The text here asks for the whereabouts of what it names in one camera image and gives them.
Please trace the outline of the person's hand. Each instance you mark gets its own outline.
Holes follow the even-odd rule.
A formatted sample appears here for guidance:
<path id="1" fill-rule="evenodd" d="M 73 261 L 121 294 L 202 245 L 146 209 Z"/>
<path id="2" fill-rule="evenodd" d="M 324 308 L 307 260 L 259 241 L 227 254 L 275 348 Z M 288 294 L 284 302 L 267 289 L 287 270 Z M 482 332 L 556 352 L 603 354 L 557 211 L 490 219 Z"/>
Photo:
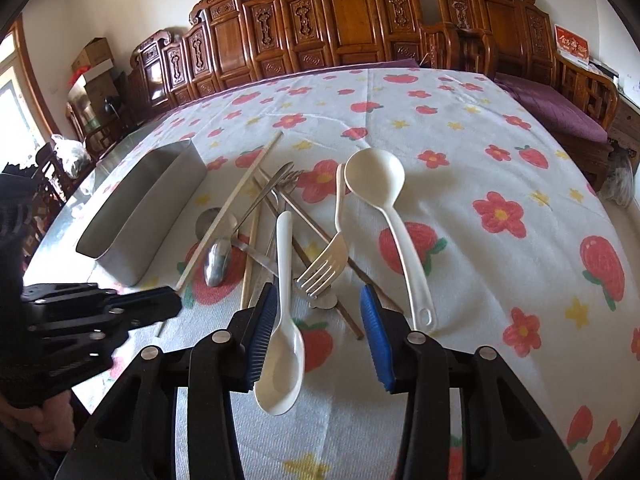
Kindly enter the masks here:
<path id="1" fill-rule="evenodd" d="M 70 390 L 45 400 L 41 406 L 14 408 L 1 397 L 1 423 L 14 432 L 30 428 L 38 434 L 38 442 L 49 451 L 68 451 L 74 443 L 74 411 Z"/>

